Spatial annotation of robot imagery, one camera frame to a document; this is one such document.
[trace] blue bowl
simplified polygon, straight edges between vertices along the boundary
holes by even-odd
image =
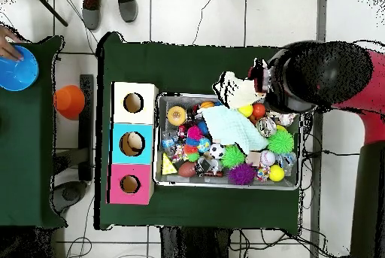
[[[31,51],[21,46],[15,48],[24,60],[16,62],[0,56],[0,87],[8,91],[21,91],[32,85],[38,78],[38,62]]]

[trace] hole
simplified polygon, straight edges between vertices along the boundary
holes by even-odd
[[[130,93],[123,100],[123,106],[129,113],[138,113],[143,110],[143,97],[138,93]]]
[[[124,193],[133,194],[136,193],[141,187],[141,182],[134,175],[126,175],[120,181],[120,188]]]
[[[144,150],[144,137],[138,132],[124,133],[119,146],[124,155],[139,156]]]

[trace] metal tray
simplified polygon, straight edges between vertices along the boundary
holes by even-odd
[[[264,190],[295,190],[299,187],[298,171],[299,166],[297,164],[293,167],[292,174],[289,177],[285,177],[280,182],[273,182],[267,180],[266,182],[255,181],[250,185],[234,185],[229,183],[226,176],[222,178],[218,177],[192,177],[183,178],[179,175],[162,175],[162,147],[161,136],[164,130],[177,129],[167,121],[167,112],[175,105],[182,108],[191,108],[193,105],[202,103],[204,101],[218,101],[217,96],[199,95],[199,94],[174,94],[168,95],[167,93],[161,93],[156,99],[156,128],[155,128],[155,144],[154,144],[154,161],[153,161],[153,179],[159,185],[166,186],[185,186],[185,187],[224,187],[224,188],[237,188],[237,189],[264,189]],[[297,157],[300,153],[299,136],[301,135],[301,128],[299,127],[299,121],[301,116],[297,116],[293,124],[287,127],[287,130],[294,136],[294,152]]]

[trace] orange cone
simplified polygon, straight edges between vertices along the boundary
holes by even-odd
[[[53,95],[55,109],[67,119],[77,120],[84,109],[85,98],[79,87],[69,85],[57,90]]]

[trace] table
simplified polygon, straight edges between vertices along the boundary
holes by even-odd
[[[150,204],[107,204],[111,81],[153,83],[159,92],[212,94],[223,71],[246,77],[255,57],[270,59],[276,47],[198,47],[124,44],[115,32],[99,42],[96,111],[95,225],[111,224],[283,228],[298,233],[299,190],[234,190],[155,186]]]
[[[53,57],[59,36],[20,44],[36,57],[39,75],[29,88],[0,88],[0,225],[64,226],[50,207],[53,175]]]

